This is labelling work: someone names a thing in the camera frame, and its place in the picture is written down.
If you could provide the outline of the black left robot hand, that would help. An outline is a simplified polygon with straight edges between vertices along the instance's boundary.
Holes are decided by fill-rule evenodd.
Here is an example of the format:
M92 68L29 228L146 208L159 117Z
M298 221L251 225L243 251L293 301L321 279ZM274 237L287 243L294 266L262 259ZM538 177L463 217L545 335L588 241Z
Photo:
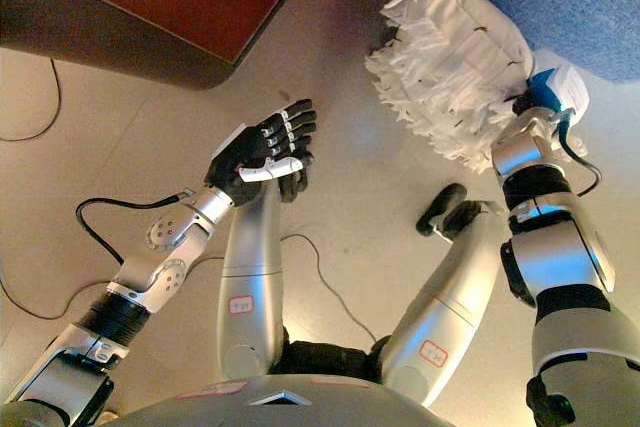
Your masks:
M260 193L262 182L246 178L258 171L278 182L282 202L293 202L308 186L316 119L312 101L301 99L257 125L242 128L216 151L204 184L221 189L239 207Z

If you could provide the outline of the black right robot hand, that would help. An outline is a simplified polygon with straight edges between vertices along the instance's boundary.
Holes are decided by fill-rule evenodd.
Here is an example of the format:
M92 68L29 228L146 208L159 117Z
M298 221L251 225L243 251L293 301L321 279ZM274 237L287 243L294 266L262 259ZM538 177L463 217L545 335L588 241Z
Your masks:
M526 91L514 101L512 110L521 115L534 107L544 107L557 114L568 114L571 125L577 124L590 103L585 82L569 65L540 71L527 81Z

